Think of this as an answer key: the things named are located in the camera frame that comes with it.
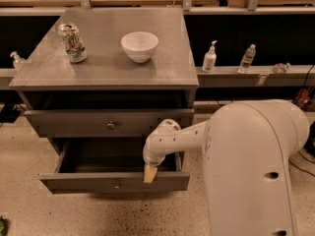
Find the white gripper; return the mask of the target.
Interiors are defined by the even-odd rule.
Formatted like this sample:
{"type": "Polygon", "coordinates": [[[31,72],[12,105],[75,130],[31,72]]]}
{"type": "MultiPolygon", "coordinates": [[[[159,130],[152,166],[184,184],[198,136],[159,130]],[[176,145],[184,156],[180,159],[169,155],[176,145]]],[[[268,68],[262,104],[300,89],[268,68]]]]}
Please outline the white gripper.
{"type": "Polygon", "coordinates": [[[158,173],[157,166],[161,165],[165,160],[165,154],[160,151],[153,151],[148,146],[144,146],[143,159],[146,163],[144,167],[144,182],[151,184],[158,173]]]}

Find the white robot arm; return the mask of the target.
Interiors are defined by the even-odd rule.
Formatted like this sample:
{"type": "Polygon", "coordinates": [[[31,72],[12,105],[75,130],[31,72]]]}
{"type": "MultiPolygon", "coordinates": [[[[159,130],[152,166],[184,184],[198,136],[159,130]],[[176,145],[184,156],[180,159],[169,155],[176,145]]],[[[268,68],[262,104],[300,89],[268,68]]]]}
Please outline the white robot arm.
{"type": "Polygon", "coordinates": [[[144,181],[154,181],[167,155],[199,148],[211,236],[298,236],[288,160],[309,127],[281,99],[232,102],[185,129],[165,119],[144,145],[144,181]]]}

